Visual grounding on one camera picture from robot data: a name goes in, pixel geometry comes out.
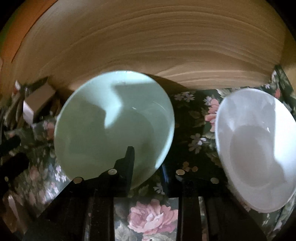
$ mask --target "wooden surface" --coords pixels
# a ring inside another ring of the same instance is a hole
[[[0,55],[6,61],[12,61],[17,53],[24,37],[39,19],[39,17],[49,9],[57,0],[26,0],[17,10],[12,25],[6,36]]]
[[[0,58],[0,74],[1,74],[2,64],[3,64],[3,61],[2,61],[2,59]]]
[[[118,69],[158,76],[168,92],[256,86],[280,62],[286,30],[265,0],[58,0],[4,59],[0,91],[52,75],[66,93]]]

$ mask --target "floral tablecloth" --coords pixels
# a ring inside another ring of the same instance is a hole
[[[209,169],[212,166],[221,168],[215,149],[216,113],[221,101],[238,89],[240,88],[188,91],[171,96],[176,120],[173,143],[186,148],[184,158],[177,163],[178,169],[198,173],[201,171],[199,167],[204,163],[208,163]],[[280,66],[275,67],[270,83],[257,89],[279,99],[296,117],[296,93]],[[24,206],[29,204],[29,212],[36,216],[70,182],[55,156],[55,123],[56,119],[52,118],[33,124],[31,128],[6,132],[7,137],[19,135],[22,140],[21,146],[14,149],[11,154],[22,151],[30,159],[29,168],[15,179],[14,185],[18,201]],[[202,153],[207,159],[199,158]],[[243,201],[239,201],[271,240],[290,216],[295,205],[295,195],[282,209],[272,213],[256,212]],[[201,215],[204,215],[202,198],[200,206]],[[130,190],[128,198],[116,198],[114,210],[116,240],[176,239],[178,199],[167,198],[160,183],[159,171],[139,187]],[[204,218],[202,223],[203,240],[207,240]]]

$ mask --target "white bowl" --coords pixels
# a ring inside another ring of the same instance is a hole
[[[56,156],[70,179],[90,179],[112,168],[133,146],[134,188],[164,161],[174,126],[170,99],[152,78],[132,71],[105,73],[77,89],[62,108]]]
[[[296,189],[296,123],[273,96],[243,89],[216,118],[216,144],[230,184],[254,210],[282,208]]]

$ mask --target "bowl rim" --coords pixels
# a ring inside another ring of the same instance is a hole
[[[174,131],[175,131],[175,114],[174,114],[174,109],[173,109],[173,105],[172,105],[172,102],[170,100],[170,97],[169,95],[166,93],[166,91],[163,89],[163,87],[157,82],[155,81],[153,78],[151,78],[150,76],[146,75],[146,74],[143,74],[143,73],[140,73],[140,72],[136,72],[136,71],[131,71],[131,70],[115,70],[115,71],[109,71],[109,72],[104,72],[104,73],[101,73],[97,76],[94,76],[92,77],[91,79],[89,79],[88,81],[86,81],[85,83],[83,83],[80,87],[78,87],[71,95],[70,97],[66,100],[65,104],[63,105],[59,115],[56,117],[56,125],[55,125],[55,129],[54,129],[54,145],[58,145],[56,143],[56,136],[58,135],[58,126],[59,126],[59,122],[60,122],[60,119],[61,119],[61,115],[62,113],[65,111],[65,108],[67,107],[68,103],[72,100],[72,98],[79,92],[81,91],[83,88],[85,88],[87,85],[91,84],[93,81],[96,81],[96,78],[97,77],[101,77],[101,76],[104,76],[104,75],[109,75],[109,74],[130,74],[130,73],[133,73],[133,74],[138,74],[139,76],[144,76],[146,79],[150,80],[151,83],[154,83],[156,84],[164,93],[164,98],[166,98],[168,100],[168,107],[169,107],[169,112],[172,113],[172,120],[171,120],[171,125],[169,126],[169,130],[167,132],[167,137],[166,137],[166,140],[164,142],[164,145],[163,145],[163,148],[162,148],[162,151],[159,153],[159,155],[157,156],[157,158],[155,159],[155,165],[154,165],[154,171],[151,175],[147,175],[147,178],[145,178],[145,180],[141,180],[142,182],[135,182],[134,184],[132,183],[131,185],[131,189],[135,188],[135,187],[138,187],[140,186],[143,182],[145,182],[146,180],[148,180],[156,171],[157,169],[161,166],[161,164],[164,162],[169,150],[170,150],[170,147],[172,145],[172,142],[173,142],[173,136],[174,136]],[[57,156],[57,163],[59,163],[59,165],[61,165],[61,163],[59,162],[59,158]]]
[[[265,96],[268,96],[269,98],[270,97],[273,97],[275,102],[278,102],[278,103],[281,103],[283,105],[282,102],[280,102],[277,98],[275,98],[274,96],[262,91],[262,90],[258,90],[258,89],[253,89],[253,88],[244,88],[244,89],[240,89],[240,90],[237,90],[235,92],[232,92],[230,95],[232,94],[237,94],[237,92],[240,92],[240,91],[244,91],[244,92],[258,92],[262,95],[265,95]],[[220,113],[222,109],[222,107],[225,105],[225,99],[228,97],[226,96],[220,103],[220,106],[218,108],[218,111],[217,111],[217,116],[216,116],[216,120],[215,120],[215,140],[216,140],[216,149],[217,149],[217,153],[218,153],[218,156],[219,156],[219,159],[221,160],[221,165],[223,167],[223,170],[227,176],[227,179],[228,179],[228,183],[230,185],[232,185],[232,187],[234,188],[234,191],[235,191],[235,195],[238,195],[239,198],[241,198],[241,200],[243,200],[250,208],[252,208],[253,210],[257,211],[257,212],[261,212],[261,213],[271,213],[271,212],[274,212],[274,211],[277,211],[279,209],[281,209],[282,207],[284,207],[289,201],[290,199],[293,197],[293,195],[295,194],[296,192],[296,185],[294,187],[294,190],[292,191],[292,194],[289,196],[289,198],[287,199],[287,201],[284,201],[282,202],[281,204],[277,205],[275,208],[266,208],[266,209],[262,209],[262,208],[257,208],[255,207],[254,205],[252,205],[251,203],[249,203],[247,200],[245,200],[245,198],[243,198],[243,196],[240,194],[240,192],[238,191],[238,188],[236,187],[236,185],[232,182],[231,178],[230,178],[230,174],[228,172],[228,170],[226,169],[225,165],[224,165],[224,161],[223,159],[221,158],[221,150],[220,150],[220,141],[219,141],[219,138],[218,138],[218,126],[219,126],[219,118],[220,118]],[[291,117],[293,118],[292,114],[288,111],[288,109],[285,107],[286,111],[287,111],[287,114],[290,114]]]

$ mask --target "pink flower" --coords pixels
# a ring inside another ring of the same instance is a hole
[[[279,99],[281,97],[281,91],[279,88],[276,89],[276,92],[274,93],[274,97]]]
[[[176,228],[177,224],[174,221],[177,219],[177,209],[171,210],[171,207],[160,206],[157,199],[152,199],[148,205],[137,202],[137,205],[131,208],[131,213],[128,215],[128,227],[143,235],[171,233]]]
[[[209,114],[216,114],[219,108],[219,102],[216,99],[211,100],[211,107],[209,108]]]
[[[55,125],[52,122],[47,123],[46,125],[47,140],[54,139],[54,128],[55,128]]]
[[[12,137],[15,136],[15,133],[11,132],[11,133],[9,133],[8,135],[9,135],[9,138],[12,138]]]
[[[30,171],[29,171],[29,174],[30,174],[30,179],[32,181],[34,181],[35,179],[37,179],[39,177],[39,172],[38,172],[38,169],[36,166],[32,166]]]
[[[205,115],[205,121],[209,121],[211,123],[211,132],[215,131],[215,121],[216,121],[216,115],[220,104],[216,99],[211,100],[211,107],[208,110],[208,115]]]

